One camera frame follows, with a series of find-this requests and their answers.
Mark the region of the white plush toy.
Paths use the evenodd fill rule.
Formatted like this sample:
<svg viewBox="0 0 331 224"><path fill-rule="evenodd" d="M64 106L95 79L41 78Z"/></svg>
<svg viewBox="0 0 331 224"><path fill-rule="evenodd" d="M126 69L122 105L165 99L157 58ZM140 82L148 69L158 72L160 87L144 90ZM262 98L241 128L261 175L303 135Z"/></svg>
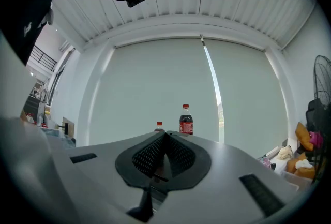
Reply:
<svg viewBox="0 0 331 224"><path fill-rule="evenodd" d="M303 160L297 161L295 164L295 167L297 170L300 168L311 169L311 168L313 168L313 165L307 159L303 159Z"/></svg>

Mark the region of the cream cloth bundle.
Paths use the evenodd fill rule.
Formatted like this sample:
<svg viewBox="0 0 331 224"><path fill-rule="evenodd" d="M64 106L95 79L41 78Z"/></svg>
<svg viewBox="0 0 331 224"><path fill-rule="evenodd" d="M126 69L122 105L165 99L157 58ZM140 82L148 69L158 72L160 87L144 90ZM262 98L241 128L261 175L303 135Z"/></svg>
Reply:
<svg viewBox="0 0 331 224"><path fill-rule="evenodd" d="M293 158L293 151L292 151L292 147L290 145L283 147L278 155L277 155L277 159L279 160L285 160L285 159L291 159Z"/></svg>

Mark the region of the window with grey frame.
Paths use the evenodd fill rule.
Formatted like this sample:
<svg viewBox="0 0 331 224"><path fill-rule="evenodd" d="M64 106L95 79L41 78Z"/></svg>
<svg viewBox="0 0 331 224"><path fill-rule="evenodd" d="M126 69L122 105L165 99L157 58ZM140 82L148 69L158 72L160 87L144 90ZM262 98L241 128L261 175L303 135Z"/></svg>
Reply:
<svg viewBox="0 0 331 224"><path fill-rule="evenodd" d="M67 64L69 58L71 57L73 51L75 51L75 48L73 46L70 46L64 52L64 55L61 57L59 63L57 64L57 66L53 72L52 78L49 83L50 88L48 89L48 96L47 96L47 105L48 106L52 105L54 95L56 94L57 85L59 83L61 75L62 75L62 73L66 67L66 64Z"/></svg>

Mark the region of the white window ledge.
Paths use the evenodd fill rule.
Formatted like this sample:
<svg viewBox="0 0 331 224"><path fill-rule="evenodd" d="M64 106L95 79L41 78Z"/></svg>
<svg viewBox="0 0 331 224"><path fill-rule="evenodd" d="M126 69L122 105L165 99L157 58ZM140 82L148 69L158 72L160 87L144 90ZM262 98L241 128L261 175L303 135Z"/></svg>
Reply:
<svg viewBox="0 0 331 224"><path fill-rule="evenodd" d="M295 156L296 150L298 148L298 141L294 140L292 138L287 138L281 146L277 146L276 148L274 148L273 150L271 150L270 152L268 152L266 155L264 155L264 157L267 157L271 163L275 163L276 164L276 168L274 170L275 173L281 175L281 171L286 169L286 165L287 162L291 159L285 159L285 160L279 160L277 159L277 155L279 153L279 151L283 148L290 145L292 147L292 151L293 151L293 158Z"/></svg>

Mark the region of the narrow grey roller blind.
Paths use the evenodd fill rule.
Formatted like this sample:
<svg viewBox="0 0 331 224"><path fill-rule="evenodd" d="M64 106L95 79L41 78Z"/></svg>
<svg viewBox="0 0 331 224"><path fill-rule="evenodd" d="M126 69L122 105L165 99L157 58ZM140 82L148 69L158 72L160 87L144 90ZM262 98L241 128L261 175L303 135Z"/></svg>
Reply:
<svg viewBox="0 0 331 224"><path fill-rule="evenodd" d="M288 137L282 90L262 51L236 43L205 41L219 84L224 142L259 158Z"/></svg>

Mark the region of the black pedestal fan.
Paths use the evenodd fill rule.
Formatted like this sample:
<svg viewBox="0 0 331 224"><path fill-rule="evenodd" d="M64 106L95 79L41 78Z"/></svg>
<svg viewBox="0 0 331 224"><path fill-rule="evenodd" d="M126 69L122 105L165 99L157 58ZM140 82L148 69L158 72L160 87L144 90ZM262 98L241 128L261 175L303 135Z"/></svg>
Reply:
<svg viewBox="0 0 331 224"><path fill-rule="evenodd" d="M315 181L319 181L331 159L331 60L318 55L313 67L314 99L319 98L325 109L325 123L319 131L323 145L315 153Z"/></svg>

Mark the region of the black mezzanine railing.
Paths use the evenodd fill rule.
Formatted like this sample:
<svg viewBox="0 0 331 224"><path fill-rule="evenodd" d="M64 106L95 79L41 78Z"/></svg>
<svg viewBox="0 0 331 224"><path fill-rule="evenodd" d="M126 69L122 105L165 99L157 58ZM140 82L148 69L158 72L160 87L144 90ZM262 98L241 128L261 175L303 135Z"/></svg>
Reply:
<svg viewBox="0 0 331 224"><path fill-rule="evenodd" d="M30 58L35 60L37 63L41 64L43 67L45 67L47 70L51 72L54 71L55 66L57 64L57 61L55 61L53 58L51 58L46 53L44 53L36 45L34 45L32 49Z"/></svg>

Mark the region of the brown cardboard sheet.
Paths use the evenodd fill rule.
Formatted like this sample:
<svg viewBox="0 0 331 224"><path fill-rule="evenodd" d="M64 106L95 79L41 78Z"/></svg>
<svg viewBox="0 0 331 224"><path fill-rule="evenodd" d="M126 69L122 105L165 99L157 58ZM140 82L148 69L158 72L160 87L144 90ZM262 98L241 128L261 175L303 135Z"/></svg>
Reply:
<svg viewBox="0 0 331 224"><path fill-rule="evenodd" d="M69 127L68 130L65 131L65 134L69 137L69 138L74 138L74 122L70 121L69 119L63 117L63 123L68 123Z"/></svg>

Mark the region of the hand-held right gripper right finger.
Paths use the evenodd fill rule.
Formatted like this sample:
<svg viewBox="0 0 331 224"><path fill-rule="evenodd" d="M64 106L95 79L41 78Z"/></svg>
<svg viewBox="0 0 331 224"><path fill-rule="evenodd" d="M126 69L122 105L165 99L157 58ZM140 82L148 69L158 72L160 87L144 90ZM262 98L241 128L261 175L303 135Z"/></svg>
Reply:
<svg viewBox="0 0 331 224"><path fill-rule="evenodd" d="M236 147L167 133L201 147L211 159L208 173L197 185L168 193L168 218L267 218L296 196L293 185Z"/></svg>

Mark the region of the pink star toy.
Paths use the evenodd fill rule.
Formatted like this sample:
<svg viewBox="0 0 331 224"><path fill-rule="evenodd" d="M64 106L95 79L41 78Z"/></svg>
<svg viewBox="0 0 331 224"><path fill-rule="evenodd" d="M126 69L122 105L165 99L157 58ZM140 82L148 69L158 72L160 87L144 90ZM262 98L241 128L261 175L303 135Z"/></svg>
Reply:
<svg viewBox="0 0 331 224"><path fill-rule="evenodd" d="M320 149L323 145L323 137L319 131L310 131L310 143L317 149Z"/></svg>

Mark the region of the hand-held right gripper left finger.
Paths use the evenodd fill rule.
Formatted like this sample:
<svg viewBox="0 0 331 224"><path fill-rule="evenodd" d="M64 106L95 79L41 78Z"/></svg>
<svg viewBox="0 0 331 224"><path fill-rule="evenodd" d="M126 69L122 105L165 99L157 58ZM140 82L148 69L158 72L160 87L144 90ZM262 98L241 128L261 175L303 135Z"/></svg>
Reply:
<svg viewBox="0 0 331 224"><path fill-rule="evenodd" d="M155 182L166 133L68 150L80 222L165 222L165 181Z"/></svg>

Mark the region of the clear plastic storage bin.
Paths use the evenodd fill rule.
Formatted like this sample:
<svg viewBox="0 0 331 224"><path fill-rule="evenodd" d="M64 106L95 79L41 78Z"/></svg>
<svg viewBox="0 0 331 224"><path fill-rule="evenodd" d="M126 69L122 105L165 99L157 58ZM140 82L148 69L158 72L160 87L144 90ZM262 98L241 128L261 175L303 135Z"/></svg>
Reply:
<svg viewBox="0 0 331 224"><path fill-rule="evenodd" d="M285 170L281 171L281 176L289 183L298 186L298 191L304 191L307 188L309 188L312 184L312 179L297 176Z"/></svg>

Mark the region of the group of clear water jugs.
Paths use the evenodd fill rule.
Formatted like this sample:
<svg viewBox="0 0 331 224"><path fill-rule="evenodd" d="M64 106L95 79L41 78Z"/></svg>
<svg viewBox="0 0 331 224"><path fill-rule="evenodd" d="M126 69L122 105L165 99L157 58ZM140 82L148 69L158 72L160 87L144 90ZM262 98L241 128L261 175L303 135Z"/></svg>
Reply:
<svg viewBox="0 0 331 224"><path fill-rule="evenodd" d="M35 116L32 113L27 113L26 114L26 118L30 123L33 123L34 125L38 126L38 127L44 127L44 128L48 128L48 115L46 114L46 112L44 114L39 114L37 116Z"/></svg>

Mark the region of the large cola bottle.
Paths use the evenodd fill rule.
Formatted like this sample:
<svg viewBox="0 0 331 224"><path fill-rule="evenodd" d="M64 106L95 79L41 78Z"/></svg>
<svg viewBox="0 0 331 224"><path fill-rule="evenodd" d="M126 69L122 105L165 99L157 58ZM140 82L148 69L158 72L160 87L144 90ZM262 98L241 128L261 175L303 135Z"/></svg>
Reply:
<svg viewBox="0 0 331 224"><path fill-rule="evenodd" d="M193 118L189 111L189 104L183 104L183 113L179 118L179 131L193 135Z"/></svg>

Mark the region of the wide grey roller blind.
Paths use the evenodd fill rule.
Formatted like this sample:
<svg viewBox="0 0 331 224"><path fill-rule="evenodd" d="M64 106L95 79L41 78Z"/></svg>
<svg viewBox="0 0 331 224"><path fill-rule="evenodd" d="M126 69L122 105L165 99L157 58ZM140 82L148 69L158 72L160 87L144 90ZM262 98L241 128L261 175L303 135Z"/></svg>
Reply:
<svg viewBox="0 0 331 224"><path fill-rule="evenodd" d="M158 122L179 131L183 105L193 133L219 140L217 100L199 39L166 39L114 51L98 87L89 125L91 145L152 132Z"/></svg>

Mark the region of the black cabinet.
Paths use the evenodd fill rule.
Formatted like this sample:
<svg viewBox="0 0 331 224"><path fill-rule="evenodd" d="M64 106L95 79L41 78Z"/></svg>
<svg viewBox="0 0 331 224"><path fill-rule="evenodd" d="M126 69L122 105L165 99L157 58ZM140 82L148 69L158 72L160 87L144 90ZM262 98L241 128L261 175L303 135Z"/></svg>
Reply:
<svg viewBox="0 0 331 224"><path fill-rule="evenodd" d="M30 114L33 118L36 118L38 114L39 104L40 104L39 99L33 96L28 96L23 108L25 114L26 115Z"/></svg>

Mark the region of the black backpack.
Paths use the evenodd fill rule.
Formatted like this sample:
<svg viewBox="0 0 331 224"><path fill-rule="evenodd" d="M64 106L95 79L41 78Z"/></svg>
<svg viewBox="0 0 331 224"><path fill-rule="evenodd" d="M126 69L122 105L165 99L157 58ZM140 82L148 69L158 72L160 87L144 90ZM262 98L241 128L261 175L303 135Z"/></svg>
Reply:
<svg viewBox="0 0 331 224"><path fill-rule="evenodd" d="M319 98L308 103L306 121L308 131L316 132L323 128L325 123L325 109Z"/></svg>

